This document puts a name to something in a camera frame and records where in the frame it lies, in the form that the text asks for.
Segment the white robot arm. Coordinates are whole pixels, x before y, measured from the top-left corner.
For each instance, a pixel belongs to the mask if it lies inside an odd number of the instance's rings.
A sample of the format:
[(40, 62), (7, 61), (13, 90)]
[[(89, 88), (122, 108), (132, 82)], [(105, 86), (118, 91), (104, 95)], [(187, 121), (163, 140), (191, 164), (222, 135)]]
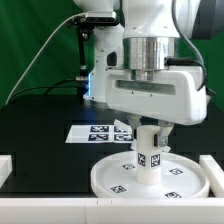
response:
[(164, 147), (173, 125), (194, 125), (211, 94), (201, 55), (175, 55), (175, 41), (191, 45), (224, 30), (224, 0), (73, 0), (95, 36), (95, 63), (85, 99), (159, 121), (155, 146)]

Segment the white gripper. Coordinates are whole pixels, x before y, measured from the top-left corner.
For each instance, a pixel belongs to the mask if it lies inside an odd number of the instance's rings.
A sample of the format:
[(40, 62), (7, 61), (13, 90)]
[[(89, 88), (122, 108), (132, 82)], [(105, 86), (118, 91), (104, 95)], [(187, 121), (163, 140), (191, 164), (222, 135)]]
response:
[(133, 138), (141, 116), (163, 120), (158, 122), (154, 145), (166, 147), (173, 123), (194, 125), (205, 119), (207, 99), (202, 80), (198, 66), (170, 66), (156, 71), (151, 81), (132, 80), (128, 71), (117, 70), (106, 81), (106, 102), (110, 109), (131, 113), (127, 120)]

